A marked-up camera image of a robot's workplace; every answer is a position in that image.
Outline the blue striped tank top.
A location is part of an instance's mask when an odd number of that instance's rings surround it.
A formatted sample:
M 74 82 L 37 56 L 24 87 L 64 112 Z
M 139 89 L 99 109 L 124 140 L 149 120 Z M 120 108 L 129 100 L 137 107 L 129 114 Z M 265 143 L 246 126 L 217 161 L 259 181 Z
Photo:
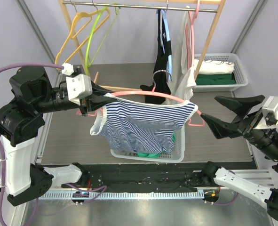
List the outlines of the blue striped tank top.
M 110 93 L 106 97 L 112 97 L 114 102 L 102 107 L 90 134 L 104 137 L 111 149 L 132 153 L 171 154 L 173 134 L 198 110 L 189 100 L 174 105 L 155 105 Z

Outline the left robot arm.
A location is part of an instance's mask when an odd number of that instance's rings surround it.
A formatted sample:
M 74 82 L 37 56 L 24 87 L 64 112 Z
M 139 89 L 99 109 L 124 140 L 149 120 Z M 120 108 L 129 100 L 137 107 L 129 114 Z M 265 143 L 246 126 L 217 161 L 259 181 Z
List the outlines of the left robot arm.
M 0 108 L 0 147 L 5 171 L 0 191 L 18 206 L 43 196 L 51 187 L 88 185 L 89 172 L 79 163 L 48 168 L 31 163 L 31 150 L 43 115 L 79 109 L 82 115 L 114 102 L 110 91 L 91 81 L 79 68 L 72 68 L 63 87 L 52 87 L 45 66 L 19 66 L 10 80 L 14 98 Z

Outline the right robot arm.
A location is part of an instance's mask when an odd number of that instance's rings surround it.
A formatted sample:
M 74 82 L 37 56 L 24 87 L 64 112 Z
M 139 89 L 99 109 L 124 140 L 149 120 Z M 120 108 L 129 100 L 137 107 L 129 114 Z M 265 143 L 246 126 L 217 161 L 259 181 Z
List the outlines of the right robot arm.
M 260 151 L 266 160 L 274 162 L 278 174 L 278 97 L 263 95 L 245 98 L 216 96 L 215 100 L 235 113 L 232 122 L 224 122 L 209 114 L 200 116 L 216 139 L 244 138 Z M 278 221 L 278 188 L 262 186 L 240 177 L 212 161 L 205 164 L 199 175 L 206 186 L 229 188 L 259 204 Z

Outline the green tank top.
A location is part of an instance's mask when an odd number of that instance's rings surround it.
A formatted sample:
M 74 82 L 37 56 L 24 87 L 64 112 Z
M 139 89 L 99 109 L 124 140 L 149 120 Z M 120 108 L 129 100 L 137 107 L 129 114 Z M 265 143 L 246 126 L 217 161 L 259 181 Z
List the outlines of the green tank top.
M 172 135 L 172 142 L 175 143 L 175 133 Z M 145 158 L 159 158 L 162 155 L 163 151 L 160 153 L 137 153 L 138 157 L 145 157 Z

